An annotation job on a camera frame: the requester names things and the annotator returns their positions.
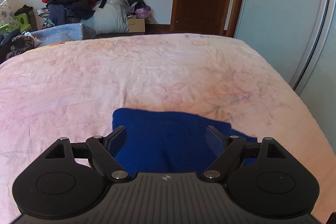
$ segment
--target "metal bolt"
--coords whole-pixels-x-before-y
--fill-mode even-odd
[[[207,170],[207,171],[204,172],[203,175],[208,179],[218,179],[220,177],[221,173],[219,173],[216,170]]]
[[[112,178],[114,178],[114,179],[125,179],[127,177],[128,177],[128,173],[126,171],[123,171],[123,170],[114,171],[112,173]]]

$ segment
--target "folded blanket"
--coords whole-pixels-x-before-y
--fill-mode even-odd
[[[224,135],[248,137],[231,125],[182,112],[150,112],[120,108],[113,113],[112,129],[125,126],[127,141],[115,157],[132,175],[136,172],[197,172],[216,159],[205,141],[207,126]]]

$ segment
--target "floral pattern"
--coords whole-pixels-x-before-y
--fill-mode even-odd
[[[9,24],[11,29],[18,29],[20,27],[7,0],[4,0],[3,3],[0,4],[0,26],[6,24]]]

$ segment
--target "blue cloth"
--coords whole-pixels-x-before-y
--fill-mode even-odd
[[[3,46],[5,44],[11,42],[13,38],[17,37],[20,34],[21,34],[20,29],[15,29],[14,31],[10,32],[8,35],[6,35],[5,37],[3,37],[3,39],[1,40],[0,45]]]
[[[31,33],[41,40],[39,47],[59,42],[94,39],[96,32],[83,23],[60,25]]]
[[[49,4],[50,19],[56,25],[65,25],[67,23],[67,14],[64,5]]]
[[[207,126],[226,136],[256,142],[231,125],[183,112],[151,112],[128,108],[113,113],[112,129],[125,126],[127,141],[115,159],[132,175],[136,172],[197,172],[216,159],[205,141]]]

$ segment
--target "cardboard box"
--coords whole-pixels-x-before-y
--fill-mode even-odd
[[[128,22],[128,32],[145,32],[145,20],[137,19],[135,16],[129,17]]]

